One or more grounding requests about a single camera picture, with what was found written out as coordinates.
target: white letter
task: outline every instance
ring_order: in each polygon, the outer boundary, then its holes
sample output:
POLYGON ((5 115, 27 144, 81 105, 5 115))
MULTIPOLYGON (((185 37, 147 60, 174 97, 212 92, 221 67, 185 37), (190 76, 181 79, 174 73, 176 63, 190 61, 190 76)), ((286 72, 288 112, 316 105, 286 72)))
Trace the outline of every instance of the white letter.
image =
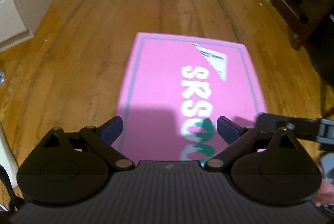
POLYGON ((190 96, 194 93, 196 93, 202 99, 207 99, 211 95, 210 84, 208 82, 182 81, 181 85, 189 87, 182 93, 182 96, 186 99, 189 99, 190 96))
POLYGON ((193 102, 192 100, 188 100, 182 104, 181 107, 182 115, 186 117, 193 117, 195 116, 198 109, 199 109, 198 115, 200 117, 209 117, 211 115, 212 105, 210 103, 208 103, 207 101, 198 101, 193 109, 188 109, 192 107, 192 102, 193 102))
POLYGON ((195 136, 193 133, 188 131, 189 127, 195 127, 195 123, 198 122, 203 123, 203 119, 191 118, 186 120, 181 127, 181 135, 190 141, 201 142, 201 139, 199 137, 195 136))
POLYGON ((192 66, 186 66, 182 68, 182 76, 187 79, 192 79, 196 76, 197 79, 207 79, 209 77, 209 71, 203 67, 196 67, 193 72, 192 66))

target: silver round object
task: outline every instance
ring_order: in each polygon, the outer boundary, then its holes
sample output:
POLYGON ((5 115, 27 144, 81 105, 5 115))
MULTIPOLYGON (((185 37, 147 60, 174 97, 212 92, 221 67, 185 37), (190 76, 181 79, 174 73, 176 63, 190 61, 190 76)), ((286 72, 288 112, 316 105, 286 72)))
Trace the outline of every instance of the silver round object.
POLYGON ((207 162, 207 164, 209 167, 212 167, 212 168, 220 168, 224 165, 224 162, 219 159, 211 159, 207 162))
POLYGON ((121 159, 116 161, 116 165, 120 168, 127 168, 132 165, 132 161, 128 159, 121 159))

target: triangular hole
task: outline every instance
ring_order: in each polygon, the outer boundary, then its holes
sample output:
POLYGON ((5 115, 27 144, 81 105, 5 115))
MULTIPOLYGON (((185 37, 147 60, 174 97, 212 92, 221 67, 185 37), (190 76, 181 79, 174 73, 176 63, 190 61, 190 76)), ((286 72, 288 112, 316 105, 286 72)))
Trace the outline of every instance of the triangular hole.
POLYGON ((56 135, 51 135, 49 139, 46 141, 44 148, 52 148, 52 147, 59 147, 61 144, 58 140, 58 137, 56 135))
POLYGON ((286 135, 286 134, 283 134, 282 137, 281 137, 280 147, 281 148, 294 148, 294 149, 296 149, 295 145, 292 143, 289 136, 286 135))

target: chair leg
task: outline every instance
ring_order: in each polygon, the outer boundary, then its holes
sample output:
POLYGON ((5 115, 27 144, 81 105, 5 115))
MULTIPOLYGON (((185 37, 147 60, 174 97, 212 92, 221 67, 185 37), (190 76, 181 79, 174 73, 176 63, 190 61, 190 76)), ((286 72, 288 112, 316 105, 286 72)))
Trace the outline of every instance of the chair leg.
POLYGON ((327 83, 324 80, 321 80, 320 83, 320 110, 321 116, 323 118, 328 118, 331 115, 334 115, 334 106, 326 111, 326 92, 327 92, 327 83))

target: ridged black surface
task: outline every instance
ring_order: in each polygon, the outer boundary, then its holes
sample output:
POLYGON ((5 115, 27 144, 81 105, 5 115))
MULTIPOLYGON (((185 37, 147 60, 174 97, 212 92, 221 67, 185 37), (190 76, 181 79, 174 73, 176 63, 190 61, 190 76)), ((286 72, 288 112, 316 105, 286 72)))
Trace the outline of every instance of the ridged black surface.
POLYGON ((197 161, 142 161, 114 174, 102 192, 66 208, 27 204, 17 224, 322 224, 328 219, 311 203, 264 206, 236 192, 225 175, 206 172, 197 161))

